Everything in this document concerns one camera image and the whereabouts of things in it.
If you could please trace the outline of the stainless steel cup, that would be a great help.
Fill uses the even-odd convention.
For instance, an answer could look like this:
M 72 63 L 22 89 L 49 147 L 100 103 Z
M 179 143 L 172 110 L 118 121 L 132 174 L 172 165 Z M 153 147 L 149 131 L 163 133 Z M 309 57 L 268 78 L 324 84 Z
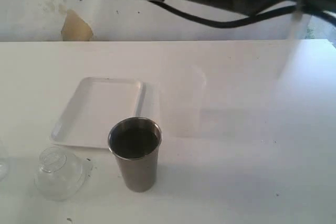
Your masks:
M 108 147 L 131 191 L 142 193 L 155 184 L 161 143 L 160 127 L 148 118 L 128 118 L 111 129 Z

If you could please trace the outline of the clear glass with coins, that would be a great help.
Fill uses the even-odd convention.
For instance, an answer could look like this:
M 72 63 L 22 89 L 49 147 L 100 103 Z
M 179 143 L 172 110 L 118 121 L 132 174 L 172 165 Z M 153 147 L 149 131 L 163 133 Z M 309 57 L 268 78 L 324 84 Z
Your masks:
M 0 181 L 2 181 L 9 173 L 9 155 L 3 141 L 0 141 Z

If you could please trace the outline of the translucent plastic container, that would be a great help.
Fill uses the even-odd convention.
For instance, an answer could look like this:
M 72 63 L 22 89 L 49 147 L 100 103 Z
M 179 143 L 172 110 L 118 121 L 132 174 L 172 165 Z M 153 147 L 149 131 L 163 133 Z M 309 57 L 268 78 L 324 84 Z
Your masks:
M 167 66 L 161 71 L 160 116 L 168 135 L 197 135 L 205 87 L 206 77 L 198 66 Z

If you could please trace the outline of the white rectangular tray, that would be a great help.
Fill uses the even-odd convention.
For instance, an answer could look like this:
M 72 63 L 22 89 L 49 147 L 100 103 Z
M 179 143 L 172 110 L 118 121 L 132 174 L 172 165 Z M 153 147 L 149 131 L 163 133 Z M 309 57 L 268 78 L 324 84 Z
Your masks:
M 83 78 L 50 134 L 56 145 L 108 149 L 110 130 L 139 116 L 144 83 L 134 79 Z

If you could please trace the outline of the clear plastic dome lid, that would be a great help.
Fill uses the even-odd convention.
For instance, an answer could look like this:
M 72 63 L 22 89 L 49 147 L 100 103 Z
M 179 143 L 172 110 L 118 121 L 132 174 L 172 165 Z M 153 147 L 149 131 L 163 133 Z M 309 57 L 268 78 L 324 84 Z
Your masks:
M 63 201 L 73 196 L 91 175 L 92 161 L 60 147 L 49 147 L 39 156 L 35 186 L 46 198 Z

